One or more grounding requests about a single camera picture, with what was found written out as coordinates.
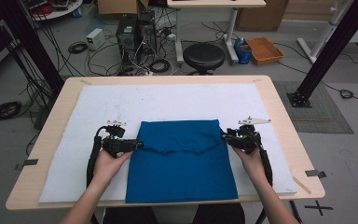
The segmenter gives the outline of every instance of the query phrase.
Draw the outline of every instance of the blue towel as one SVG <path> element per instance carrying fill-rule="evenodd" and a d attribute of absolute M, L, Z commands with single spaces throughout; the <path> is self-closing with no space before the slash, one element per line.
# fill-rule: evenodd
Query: blue towel
<path fill-rule="evenodd" d="M 144 148 L 131 156 L 126 203 L 237 199 L 219 121 L 142 122 Z"/>

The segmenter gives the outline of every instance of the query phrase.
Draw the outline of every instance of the round stool seat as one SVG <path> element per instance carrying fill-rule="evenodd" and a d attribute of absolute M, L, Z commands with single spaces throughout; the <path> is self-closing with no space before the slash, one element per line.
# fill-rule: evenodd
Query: round stool seat
<path fill-rule="evenodd" d="M 194 44 L 183 52 L 185 63 L 195 68 L 200 75 L 220 67 L 225 58 L 225 52 L 212 44 Z"/>

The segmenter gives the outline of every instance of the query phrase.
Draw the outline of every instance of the person's leg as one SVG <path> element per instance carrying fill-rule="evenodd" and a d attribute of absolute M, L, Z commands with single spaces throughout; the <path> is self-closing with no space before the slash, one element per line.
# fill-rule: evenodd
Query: person's leg
<path fill-rule="evenodd" d="M 158 224 L 152 207 L 105 208 L 103 224 Z"/>
<path fill-rule="evenodd" d="M 193 224 L 244 224 L 240 203 L 200 204 Z"/>

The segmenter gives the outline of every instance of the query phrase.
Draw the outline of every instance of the orange basket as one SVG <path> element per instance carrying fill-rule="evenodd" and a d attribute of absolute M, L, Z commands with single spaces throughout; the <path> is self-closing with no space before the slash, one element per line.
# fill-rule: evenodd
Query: orange basket
<path fill-rule="evenodd" d="M 276 63 L 284 54 L 266 37 L 246 39 L 252 49 L 252 56 L 257 65 Z"/>

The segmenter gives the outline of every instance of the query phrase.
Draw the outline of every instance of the person's left hand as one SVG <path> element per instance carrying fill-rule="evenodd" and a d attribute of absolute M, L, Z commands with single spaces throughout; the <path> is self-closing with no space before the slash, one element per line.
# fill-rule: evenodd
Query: person's left hand
<path fill-rule="evenodd" d="M 92 181 L 96 181 L 103 187 L 110 184 L 111 179 L 115 176 L 132 152 L 126 152 L 117 159 L 113 158 L 107 151 L 101 150 L 94 167 L 94 177 Z"/>

